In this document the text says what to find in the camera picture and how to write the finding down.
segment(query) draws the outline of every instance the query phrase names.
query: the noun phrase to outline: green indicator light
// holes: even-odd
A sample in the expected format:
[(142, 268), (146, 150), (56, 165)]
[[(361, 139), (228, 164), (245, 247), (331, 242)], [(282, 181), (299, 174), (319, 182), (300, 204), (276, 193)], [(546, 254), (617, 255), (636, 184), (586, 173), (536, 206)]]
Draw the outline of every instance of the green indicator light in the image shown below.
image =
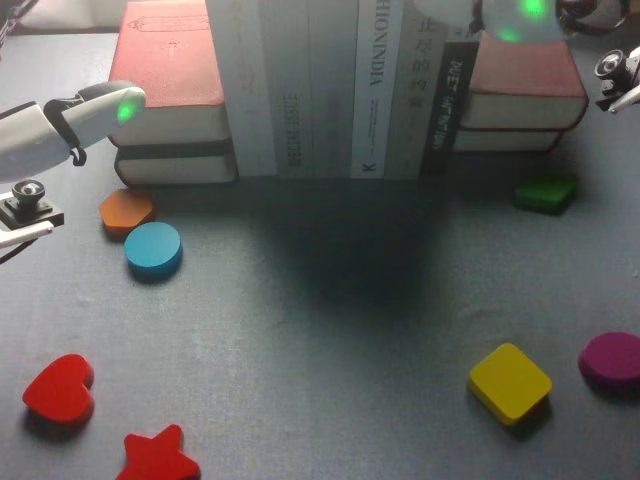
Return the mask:
[(118, 107), (118, 123), (127, 123), (137, 113), (137, 108), (132, 102), (122, 102)]
[(547, 0), (521, 0), (520, 10), (527, 18), (543, 18), (549, 14), (549, 4)]
[(518, 35), (518, 32), (510, 28), (503, 28), (502, 30), (500, 30), (498, 32), (498, 38), (503, 42), (508, 43), (518, 43), (521, 41), (521, 37), (520, 35)]

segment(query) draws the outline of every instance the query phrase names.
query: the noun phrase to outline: gray table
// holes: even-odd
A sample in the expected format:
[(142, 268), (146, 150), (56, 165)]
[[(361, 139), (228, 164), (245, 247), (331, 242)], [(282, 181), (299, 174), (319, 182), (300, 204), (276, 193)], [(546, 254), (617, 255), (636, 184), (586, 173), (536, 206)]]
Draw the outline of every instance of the gray table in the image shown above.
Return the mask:
[[(592, 97), (596, 59), (638, 27), (573, 44)], [(106, 79), (115, 40), (9, 39), (0, 110)], [(592, 106), (565, 137), (554, 155), (582, 188), (560, 218), (510, 205), (539, 157), (461, 158), (419, 184), (155, 192), (185, 249), (160, 285), (133, 280), (102, 233), (120, 186), (108, 142), (43, 174), (67, 225), (1, 267), (0, 478), (115, 478), (126, 434), (172, 422), (203, 479), (637, 478), (640, 405), (595, 395), (576, 358), (601, 332), (640, 332), (639, 125), (640, 109)], [(507, 341), (554, 381), (528, 435), (465, 387)], [(67, 352), (94, 366), (96, 411), (53, 441), (20, 397)]]

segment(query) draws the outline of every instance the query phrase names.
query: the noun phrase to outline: black cable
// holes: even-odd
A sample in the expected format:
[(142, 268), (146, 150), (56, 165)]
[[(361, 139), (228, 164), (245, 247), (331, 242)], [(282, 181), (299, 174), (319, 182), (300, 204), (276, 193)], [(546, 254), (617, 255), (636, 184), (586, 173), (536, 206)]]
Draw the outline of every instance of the black cable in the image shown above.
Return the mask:
[(29, 240), (27, 242), (21, 243), (16, 248), (11, 250), (9, 253), (7, 253), (6, 255), (3, 255), (2, 257), (0, 257), (0, 265), (2, 265), (3, 263), (8, 262), (9, 260), (11, 260), (13, 257), (15, 257), (17, 254), (22, 252), (29, 245), (33, 245), (33, 242), (35, 242), (36, 240), (37, 240), (37, 238), (34, 238), (33, 240)]

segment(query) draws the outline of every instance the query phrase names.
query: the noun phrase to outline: stack of books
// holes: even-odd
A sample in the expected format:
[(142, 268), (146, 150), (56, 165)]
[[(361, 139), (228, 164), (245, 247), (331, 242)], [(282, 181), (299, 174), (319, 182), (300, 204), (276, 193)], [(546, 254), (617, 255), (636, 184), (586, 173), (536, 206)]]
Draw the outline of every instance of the stack of books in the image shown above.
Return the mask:
[[(442, 171), (454, 150), (536, 149), (579, 121), (584, 90), (565, 44), (516, 53), (480, 39), (412, 0), (129, 3), (111, 79), (144, 88), (148, 109), (114, 135), (116, 169), (129, 184), (230, 181), (236, 167), (411, 180)], [(550, 74), (540, 89), (550, 64), (571, 78)], [(556, 103), (567, 96), (571, 108)], [(536, 130), (526, 141), (503, 131), (514, 111), (518, 132)]]

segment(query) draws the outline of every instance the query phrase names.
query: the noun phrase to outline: yellow square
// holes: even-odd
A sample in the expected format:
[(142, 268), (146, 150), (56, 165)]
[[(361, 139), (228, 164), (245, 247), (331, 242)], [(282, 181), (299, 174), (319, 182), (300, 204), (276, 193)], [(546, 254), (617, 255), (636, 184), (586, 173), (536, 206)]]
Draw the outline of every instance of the yellow square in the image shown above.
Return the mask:
[(551, 379), (505, 343), (471, 370), (469, 388), (502, 423), (513, 425), (549, 394)]

